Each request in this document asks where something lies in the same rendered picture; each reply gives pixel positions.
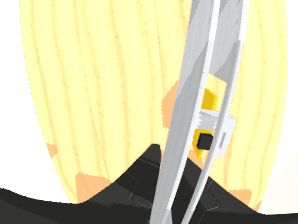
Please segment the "pale yellow wooden board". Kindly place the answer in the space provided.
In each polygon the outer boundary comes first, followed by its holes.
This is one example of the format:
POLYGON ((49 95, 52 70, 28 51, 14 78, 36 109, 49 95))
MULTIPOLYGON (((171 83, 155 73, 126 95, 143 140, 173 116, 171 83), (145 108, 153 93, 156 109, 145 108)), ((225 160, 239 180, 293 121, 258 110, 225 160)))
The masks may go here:
MULTIPOLYGON (((24 63, 49 155, 72 204, 150 147, 161 161, 192 0, 20 0, 24 63)), ((249 0, 230 112, 237 124, 209 176, 258 212, 285 113, 285 0, 249 0)))

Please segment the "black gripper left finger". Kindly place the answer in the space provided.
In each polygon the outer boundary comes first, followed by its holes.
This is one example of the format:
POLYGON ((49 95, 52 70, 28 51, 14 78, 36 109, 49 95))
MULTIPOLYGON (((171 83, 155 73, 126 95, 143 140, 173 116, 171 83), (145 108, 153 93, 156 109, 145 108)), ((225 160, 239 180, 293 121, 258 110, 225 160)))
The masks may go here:
POLYGON ((0 188, 0 224, 149 224, 160 164, 160 144, 152 143, 113 184, 80 204, 0 188))

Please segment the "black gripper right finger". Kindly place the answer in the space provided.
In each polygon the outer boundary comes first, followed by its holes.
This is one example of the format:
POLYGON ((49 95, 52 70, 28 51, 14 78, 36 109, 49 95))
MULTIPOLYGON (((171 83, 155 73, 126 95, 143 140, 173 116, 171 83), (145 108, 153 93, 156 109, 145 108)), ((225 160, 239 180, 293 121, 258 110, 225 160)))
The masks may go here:
MULTIPOLYGON (((202 169, 186 156, 184 171, 174 197, 173 224, 181 224, 188 212, 202 169)), ((196 209, 188 224, 298 224, 298 213, 263 214, 255 212, 208 176, 196 209)))

